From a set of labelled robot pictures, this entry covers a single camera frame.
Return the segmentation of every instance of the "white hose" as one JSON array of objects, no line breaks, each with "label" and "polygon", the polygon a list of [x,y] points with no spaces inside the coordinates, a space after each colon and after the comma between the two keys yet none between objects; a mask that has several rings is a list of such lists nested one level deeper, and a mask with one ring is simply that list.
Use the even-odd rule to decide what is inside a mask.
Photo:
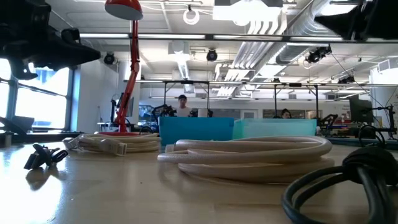
[{"label": "white hose", "polygon": [[159,154],[191,175],[244,182],[290,183],[313,170],[334,166],[321,158],[332,144],[315,136],[286,136],[236,141],[179,140],[174,151]]},{"label": "white hose", "polygon": [[157,134],[138,136],[108,136],[104,134],[81,134],[75,139],[64,139],[67,149],[81,149],[91,152],[108,152],[124,156],[132,152],[152,152],[160,150]]}]

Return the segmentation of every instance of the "table surface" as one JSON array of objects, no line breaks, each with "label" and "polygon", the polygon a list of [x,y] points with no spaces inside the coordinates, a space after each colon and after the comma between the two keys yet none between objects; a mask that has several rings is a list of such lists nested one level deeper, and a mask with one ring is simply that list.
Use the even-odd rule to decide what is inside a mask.
[{"label": "table surface", "polygon": [[[355,149],[333,146],[326,156],[339,164]],[[286,185],[198,179],[157,163],[156,153],[70,152],[57,168],[24,170],[32,151],[31,145],[0,149],[0,223],[291,223],[280,205]],[[302,211],[327,223],[366,223],[368,203],[361,185],[345,182]]]}]

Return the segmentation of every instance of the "computer monitor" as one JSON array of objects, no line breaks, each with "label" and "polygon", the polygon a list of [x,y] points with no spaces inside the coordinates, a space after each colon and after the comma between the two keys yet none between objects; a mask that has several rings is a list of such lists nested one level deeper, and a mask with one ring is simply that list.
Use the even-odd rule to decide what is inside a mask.
[{"label": "computer monitor", "polygon": [[351,122],[373,122],[372,102],[360,100],[359,96],[349,97],[349,110],[351,111]]}]

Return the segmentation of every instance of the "ceiling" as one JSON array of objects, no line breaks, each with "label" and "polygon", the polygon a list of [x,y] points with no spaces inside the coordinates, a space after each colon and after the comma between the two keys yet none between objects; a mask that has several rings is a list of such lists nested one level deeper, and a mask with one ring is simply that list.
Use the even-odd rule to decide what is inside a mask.
[{"label": "ceiling", "polygon": [[[52,6],[53,13],[50,25],[60,30],[77,27],[80,32],[129,32],[130,23],[115,18],[104,11],[104,1],[96,0],[46,0]],[[212,19],[211,10],[214,0],[201,0],[202,6],[193,6],[207,12],[200,13],[200,20],[191,26],[184,22],[183,13],[186,6],[171,6],[165,4],[164,9],[160,4],[145,5],[144,18],[139,22],[139,32],[145,33],[191,33],[191,34],[246,34],[249,26],[237,26],[232,21],[215,21]],[[287,10],[288,22],[304,8],[309,0],[296,0],[297,5]],[[129,60],[128,40],[85,40],[85,45],[90,45],[102,52],[115,52],[119,60]],[[242,42],[215,42],[215,41],[188,41],[190,59],[187,62],[189,70],[215,71],[217,63],[232,62],[239,51]],[[139,42],[141,59],[144,61],[142,73],[146,79],[154,77],[169,78],[174,70],[178,70],[177,63],[170,59],[168,54],[168,40],[141,40]],[[207,62],[206,55],[209,49],[216,49],[218,60]],[[282,82],[328,82],[333,75],[342,73],[345,69],[355,68],[357,82],[368,81],[369,69],[377,65],[387,56],[398,55],[398,45],[392,44],[332,44],[333,55],[327,56],[320,63],[308,65],[304,57],[300,57],[287,66],[280,76]]]}]

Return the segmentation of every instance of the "teal plastic bin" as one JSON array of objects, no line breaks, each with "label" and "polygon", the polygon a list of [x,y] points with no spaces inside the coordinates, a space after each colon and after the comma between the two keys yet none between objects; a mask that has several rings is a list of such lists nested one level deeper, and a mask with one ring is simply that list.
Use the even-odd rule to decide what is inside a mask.
[{"label": "teal plastic bin", "polygon": [[314,136],[315,119],[240,119],[235,121],[233,139],[265,136]]},{"label": "teal plastic bin", "polygon": [[160,117],[159,131],[162,146],[178,140],[232,140],[233,118],[179,118]]}]

